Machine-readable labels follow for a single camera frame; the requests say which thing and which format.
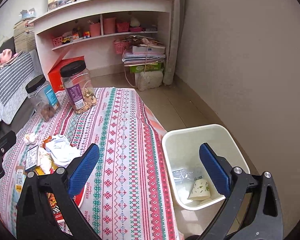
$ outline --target metal screw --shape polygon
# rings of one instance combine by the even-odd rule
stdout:
[[[239,167],[235,167],[233,170],[234,170],[234,172],[237,173],[237,174],[241,174],[241,173],[242,173],[242,169],[239,168]]]
[[[60,168],[57,169],[57,173],[58,174],[62,174],[64,172],[65,172],[65,168],[64,167],[60,167]]]
[[[28,173],[28,177],[29,178],[32,178],[33,176],[34,176],[34,172],[33,171],[31,171],[31,172]]]
[[[269,179],[269,178],[271,178],[271,173],[268,172],[268,171],[266,171],[266,172],[265,172],[265,176]]]

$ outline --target blue gripper pad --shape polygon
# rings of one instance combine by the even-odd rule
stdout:
[[[68,194],[71,198],[73,198],[75,195],[78,195],[81,192],[94,167],[96,166],[99,160],[99,156],[99,147],[95,144],[91,144],[90,147],[81,157],[75,158],[81,158],[81,162],[74,170],[69,179]]]
[[[209,144],[204,143],[200,146],[199,157],[219,194],[228,198],[231,195],[230,177],[218,162],[219,156],[214,153]]]

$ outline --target black jar lid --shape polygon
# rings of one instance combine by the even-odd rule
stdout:
[[[85,69],[86,63],[84,62],[84,60],[77,60],[63,66],[60,69],[60,75],[63,78],[72,77],[73,75],[76,75],[81,71],[84,71]]]
[[[33,93],[36,91],[39,87],[41,87],[46,81],[46,78],[44,75],[40,75],[35,77],[33,80],[31,80],[27,85],[26,85],[26,91],[28,94]]]

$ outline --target green box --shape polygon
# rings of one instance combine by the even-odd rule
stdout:
[[[162,62],[154,63],[154,64],[147,64],[147,66],[146,66],[146,72],[147,71],[161,70],[161,68],[162,68]],[[130,66],[130,72],[131,73],[142,72],[144,70],[145,70],[145,65]]]

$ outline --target toy car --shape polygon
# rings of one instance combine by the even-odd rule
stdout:
[[[66,43],[70,43],[70,42],[71,42],[70,37],[66,37],[63,39],[62,44],[66,44]]]

